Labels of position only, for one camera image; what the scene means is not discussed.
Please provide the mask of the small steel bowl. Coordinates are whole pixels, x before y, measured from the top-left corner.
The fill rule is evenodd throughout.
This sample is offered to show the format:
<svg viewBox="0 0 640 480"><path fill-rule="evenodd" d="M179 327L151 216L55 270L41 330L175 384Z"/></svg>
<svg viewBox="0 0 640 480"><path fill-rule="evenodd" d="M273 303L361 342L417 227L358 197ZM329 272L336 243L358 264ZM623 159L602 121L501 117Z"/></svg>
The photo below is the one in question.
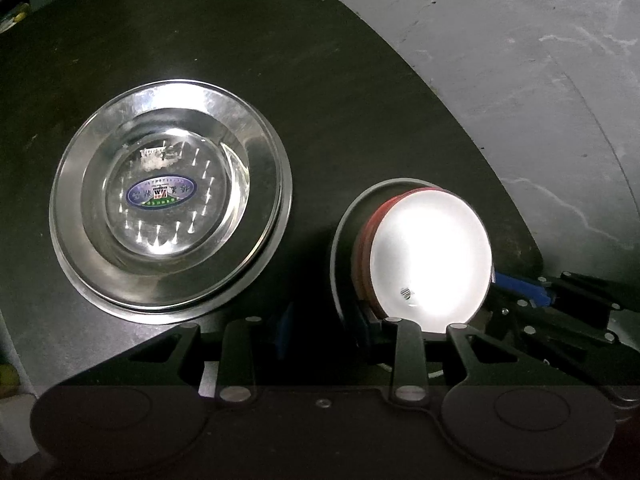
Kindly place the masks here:
<svg viewBox="0 0 640 480"><path fill-rule="evenodd" d="M358 195L338 222L330 259L332 296L338 316L354 330L359 344L373 353L375 361L390 367L396 384L424 386L428 373L423 338L432 336L443 341L446 332L424 332L418 324L404 318L377 318L369 306L358 299L352 284L352 246L360 222L369 210L364 199L367 192L380 188L382 182Z"/></svg>

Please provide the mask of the white bowl red rim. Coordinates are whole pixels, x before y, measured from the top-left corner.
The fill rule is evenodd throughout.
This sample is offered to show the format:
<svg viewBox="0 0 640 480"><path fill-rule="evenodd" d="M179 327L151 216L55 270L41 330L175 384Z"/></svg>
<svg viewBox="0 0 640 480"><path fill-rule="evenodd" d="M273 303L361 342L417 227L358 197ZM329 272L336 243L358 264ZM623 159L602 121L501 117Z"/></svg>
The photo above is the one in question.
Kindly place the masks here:
<svg viewBox="0 0 640 480"><path fill-rule="evenodd" d="M494 277L482 220L441 188L417 188L387 202L366 269L366 291L378 312L441 334L476 315Z"/></svg>
<svg viewBox="0 0 640 480"><path fill-rule="evenodd" d="M384 181L380 188L367 192L364 204L367 217L360 222L357 236L352 246L352 284L360 301L365 302L377 318L387 318L388 314L380 306L373 290L370 255L373 237L384 216L404 197L425 190L441 191L442 188L426 181L408 179Z"/></svg>

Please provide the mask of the large steel deep plate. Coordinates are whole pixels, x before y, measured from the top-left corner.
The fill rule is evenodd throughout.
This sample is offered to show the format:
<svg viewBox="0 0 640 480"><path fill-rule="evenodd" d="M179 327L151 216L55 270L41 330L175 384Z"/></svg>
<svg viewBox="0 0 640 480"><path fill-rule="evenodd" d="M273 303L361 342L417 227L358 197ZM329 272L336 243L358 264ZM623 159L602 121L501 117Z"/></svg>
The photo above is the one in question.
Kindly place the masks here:
<svg viewBox="0 0 640 480"><path fill-rule="evenodd" d="M98 308L106 314L127 322L143 325L169 325L188 322L201 316L209 315L222 308L225 304L228 304L234 297L238 296L243 290L253 284L258 276L264 272L273 255L276 253L286 230L290 212L290 203L280 207L277 221L269 233L265 246L259 249L257 256L252 259L247 268L243 270L237 278L232 278L229 286L224 285L222 289L214 292L213 295L206 296L202 300L198 300L195 304L189 304L184 308L163 309L159 311L119 307L101 298L96 292L92 292L89 286L85 285L72 270L72 267L62 253L60 244L54 239L53 231L50 231L50 233L52 234L51 242L56 258L58 259L58 265L64 272L67 281L74 286L76 292L78 292L80 296L83 296L89 304L92 304L93 307Z"/></svg>

